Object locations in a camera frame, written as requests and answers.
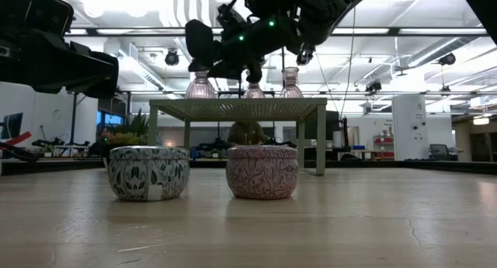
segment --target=pink glass vase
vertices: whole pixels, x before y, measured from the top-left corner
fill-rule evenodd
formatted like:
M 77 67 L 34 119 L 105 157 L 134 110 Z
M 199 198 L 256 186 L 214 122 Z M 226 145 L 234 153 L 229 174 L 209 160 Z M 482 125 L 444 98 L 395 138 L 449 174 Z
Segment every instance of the pink glass vase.
M 247 90 L 243 98 L 253 99 L 253 98 L 265 98 L 264 92 L 261 90 L 258 82 L 250 82 L 248 84 Z
M 214 99 L 216 91 L 207 79 L 209 71 L 195 72 L 195 79 L 188 85 L 185 99 Z
M 288 67 L 283 70 L 285 87 L 281 91 L 281 98 L 304 98 L 301 89 L 298 88 L 298 68 Z

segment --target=wooden floor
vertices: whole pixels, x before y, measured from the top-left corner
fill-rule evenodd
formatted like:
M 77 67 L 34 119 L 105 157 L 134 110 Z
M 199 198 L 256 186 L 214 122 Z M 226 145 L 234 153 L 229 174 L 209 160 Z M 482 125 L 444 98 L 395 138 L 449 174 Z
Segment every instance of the wooden floor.
M 495 268 L 497 177 L 329 169 L 253 201 L 194 169 L 150 203 L 117 201 L 101 169 L 1 177 L 0 267 Z

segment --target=table leg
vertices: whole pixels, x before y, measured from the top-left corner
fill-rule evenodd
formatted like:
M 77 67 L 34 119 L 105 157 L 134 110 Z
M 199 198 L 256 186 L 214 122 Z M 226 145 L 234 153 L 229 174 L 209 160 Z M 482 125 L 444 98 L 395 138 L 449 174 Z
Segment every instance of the table leg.
M 326 167 L 326 106 L 318 106 L 318 147 L 316 148 L 316 176 L 325 175 Z
M 184 137 L 184 141 L 183 141 L 183 147 L 185 147 L 187 150 L 190 149 L 190 146 L 189 146 L 189 131 L 190 131 L 190 126 L 191 126 L 191 123 L 189 120 L 185 120 L 185 137 Z
M 157 121 L 158 107 L 150 106 L 150 117 L 148 118 L 148 145 L 157 145 Z
M 298 167 L 304 168 L 304 153 L 305 153 L 305 122 L 298 121 Z

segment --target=pink patterned pot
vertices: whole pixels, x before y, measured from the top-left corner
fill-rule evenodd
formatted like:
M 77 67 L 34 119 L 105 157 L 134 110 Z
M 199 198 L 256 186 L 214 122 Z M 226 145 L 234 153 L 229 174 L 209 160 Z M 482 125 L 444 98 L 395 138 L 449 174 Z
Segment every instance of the pink patterned pot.
M 297 187 L 298 152 L 277 146 L 237 146 L 228 150 L 226 179 L 236 197 L 287 198 Z

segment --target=floral pattern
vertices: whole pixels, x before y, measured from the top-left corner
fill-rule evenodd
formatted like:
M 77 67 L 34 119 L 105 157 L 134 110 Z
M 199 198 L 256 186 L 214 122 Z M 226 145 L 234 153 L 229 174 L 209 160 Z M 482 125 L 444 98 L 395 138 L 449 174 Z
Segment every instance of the floral pattern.
M 228 150 L 226 179 L 236 197 L 281 199 L 297 187 L 298 152 L 275 146 L 238 146 Z
M 181 148 L 115 148 L 110 152 L 110 186 L 122 200 L 177 198 L 188 184 L 188 154 Z

